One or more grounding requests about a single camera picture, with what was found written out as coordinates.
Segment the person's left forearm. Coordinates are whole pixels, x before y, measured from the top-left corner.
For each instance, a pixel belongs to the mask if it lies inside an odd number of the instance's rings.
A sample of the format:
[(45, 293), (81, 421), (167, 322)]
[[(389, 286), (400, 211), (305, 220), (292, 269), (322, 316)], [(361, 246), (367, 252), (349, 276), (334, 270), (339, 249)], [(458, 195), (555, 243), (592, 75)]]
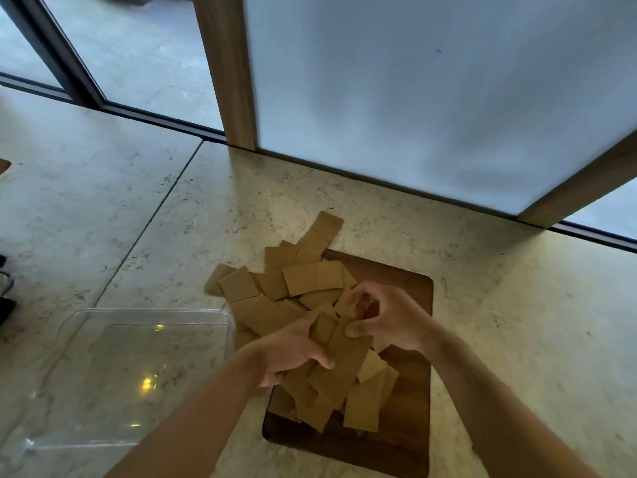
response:
[(104, 478), (210, 478), (265, 375), (258, 340), (226, 361)]

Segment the person's right hand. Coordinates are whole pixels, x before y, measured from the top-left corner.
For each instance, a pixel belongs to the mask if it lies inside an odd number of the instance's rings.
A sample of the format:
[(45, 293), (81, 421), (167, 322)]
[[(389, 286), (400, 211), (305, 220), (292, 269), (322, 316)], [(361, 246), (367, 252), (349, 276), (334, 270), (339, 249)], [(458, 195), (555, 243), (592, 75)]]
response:
[(375, 321), (375, 343), (430, 356), (440, 325), (403, 289), (365, 281), (354, 288), (350, 302), (357, 311), (354, 321)]

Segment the long brown cardboard strip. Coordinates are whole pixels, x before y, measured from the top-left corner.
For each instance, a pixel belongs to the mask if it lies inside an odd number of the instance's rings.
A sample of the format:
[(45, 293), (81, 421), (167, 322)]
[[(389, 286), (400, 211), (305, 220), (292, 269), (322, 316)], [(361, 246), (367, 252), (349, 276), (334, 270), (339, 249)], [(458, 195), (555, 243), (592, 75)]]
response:
[(371, 336), (347, 337), (345, 330), (353, 321), (352, 318), (342, 317), (327, 345), (334, 368), (325, 369), (316, 365), (307, 377), (309, 385), (334, 409), (341, 408), (353, 387), (373, 339)]

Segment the person's right forearm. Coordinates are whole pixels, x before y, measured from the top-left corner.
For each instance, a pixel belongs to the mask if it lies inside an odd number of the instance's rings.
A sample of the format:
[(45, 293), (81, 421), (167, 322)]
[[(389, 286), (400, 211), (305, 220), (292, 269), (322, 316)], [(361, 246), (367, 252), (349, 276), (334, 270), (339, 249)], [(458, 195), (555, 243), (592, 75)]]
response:
[(601, 478), (437, 322), (421, 352), (441, 378), (490, 478)]

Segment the upright wooden door frame post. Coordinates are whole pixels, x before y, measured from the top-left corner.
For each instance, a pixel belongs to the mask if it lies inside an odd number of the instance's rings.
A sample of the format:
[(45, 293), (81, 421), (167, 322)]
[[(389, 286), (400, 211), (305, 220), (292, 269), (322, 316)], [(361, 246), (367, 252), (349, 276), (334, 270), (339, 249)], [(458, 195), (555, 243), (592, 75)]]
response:
[(243, 0), (193, 0), (227, 144), (256, 151), (258, 133)]

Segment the dark wooden cutting board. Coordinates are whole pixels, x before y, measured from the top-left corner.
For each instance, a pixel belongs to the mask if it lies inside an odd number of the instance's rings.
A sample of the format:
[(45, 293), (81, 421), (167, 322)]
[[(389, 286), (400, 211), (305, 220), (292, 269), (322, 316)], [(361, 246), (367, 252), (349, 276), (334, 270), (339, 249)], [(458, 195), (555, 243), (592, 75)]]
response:
[[(343, 282), (338, 301), (307, 314), (310, 338), (327, 349), (348, 305), (353, 283)], [(334, 409), (307, 382), (308, 361), (276, 386), (262, 424), (271, 443), (361, 466), (397, 478), (427, 478), (431, 365), (415, 351), (371, 344), (353, 387)]]

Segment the clear plastic container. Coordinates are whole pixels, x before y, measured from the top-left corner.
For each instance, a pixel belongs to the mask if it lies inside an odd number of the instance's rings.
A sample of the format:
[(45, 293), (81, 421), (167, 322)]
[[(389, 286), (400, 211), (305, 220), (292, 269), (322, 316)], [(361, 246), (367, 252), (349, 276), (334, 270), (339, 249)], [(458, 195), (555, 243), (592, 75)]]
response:
[(232, 353), (234, 336), (233, 318), (223, 310), (73, 313), (6, 439), (4, 459), (137, 444)]

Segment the black object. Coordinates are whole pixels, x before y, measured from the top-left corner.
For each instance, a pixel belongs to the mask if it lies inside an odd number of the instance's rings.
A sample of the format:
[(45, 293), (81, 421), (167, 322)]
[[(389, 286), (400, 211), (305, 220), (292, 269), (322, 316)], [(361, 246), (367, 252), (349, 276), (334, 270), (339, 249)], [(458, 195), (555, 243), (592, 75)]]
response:
[(13, 276), (4, 269), (7, 258), (0, 254), (0, 325), (7, 321), (17, 307), (17, 302), (8, 297), (15, 286)]

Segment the dark metal window frame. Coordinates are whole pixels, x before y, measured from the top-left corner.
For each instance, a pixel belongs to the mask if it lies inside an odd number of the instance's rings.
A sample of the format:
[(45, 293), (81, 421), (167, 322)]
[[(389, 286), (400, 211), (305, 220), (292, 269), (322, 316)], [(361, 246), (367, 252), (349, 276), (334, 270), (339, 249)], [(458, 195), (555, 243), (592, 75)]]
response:
[(108, 100), (44, 0), (0, 0), (0, 8), (4, 9), (61, 88), (0, 71), (1, 86), (175, 130), (204, 141), (227, 144), (222, 130)]

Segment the frosted glass door panel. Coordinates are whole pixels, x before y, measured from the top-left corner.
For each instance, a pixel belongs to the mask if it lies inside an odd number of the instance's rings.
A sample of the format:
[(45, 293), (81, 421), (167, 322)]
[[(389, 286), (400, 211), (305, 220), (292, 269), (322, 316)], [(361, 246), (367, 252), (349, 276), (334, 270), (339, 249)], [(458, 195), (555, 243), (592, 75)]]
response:
[(637, 0), (244, 0), (260, 146), (517, 215), (637, 128)]

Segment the person's left hand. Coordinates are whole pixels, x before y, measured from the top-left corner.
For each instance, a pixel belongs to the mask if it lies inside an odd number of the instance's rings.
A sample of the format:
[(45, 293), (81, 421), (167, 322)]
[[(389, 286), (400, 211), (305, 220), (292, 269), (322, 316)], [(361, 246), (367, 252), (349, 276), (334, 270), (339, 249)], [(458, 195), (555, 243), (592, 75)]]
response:
[(308, 361), (302, 349), (326, 349), (310, 338), (310, 321), (300, 319), (245, 347), (259, 369), (259, 387), (279, 384), (282, 376)]

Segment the slanted wooden door frame post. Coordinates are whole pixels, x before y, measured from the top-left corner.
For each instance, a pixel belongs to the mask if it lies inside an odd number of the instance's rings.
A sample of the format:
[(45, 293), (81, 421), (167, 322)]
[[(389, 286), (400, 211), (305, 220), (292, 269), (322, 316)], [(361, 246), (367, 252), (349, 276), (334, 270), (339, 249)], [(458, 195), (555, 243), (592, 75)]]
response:
[(532, 203), (515, 220), (548, 229), (636, 177), (637, 128)]

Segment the pile of brown cardboard pieces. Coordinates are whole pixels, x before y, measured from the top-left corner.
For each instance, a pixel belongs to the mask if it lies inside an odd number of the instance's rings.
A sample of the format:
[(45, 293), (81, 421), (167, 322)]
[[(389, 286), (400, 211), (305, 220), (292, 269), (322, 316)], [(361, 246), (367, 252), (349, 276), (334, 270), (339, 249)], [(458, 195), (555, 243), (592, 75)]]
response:
[(328, 300), (335, 304), (345, 288), (343, 282), (353, 283), (353, 292), (357, 285), (353, 272), (343, 260), (327, 257), (343, 223), (338, 216), (320, 212), (297, 243), (282, 241), (264, 249), (262, 273), (223, 263), (215, 267), (204, 291), (223, 297), (229, 305), (238, 324), (236, 348), (291, 322), (307, 320), (308, 313)]

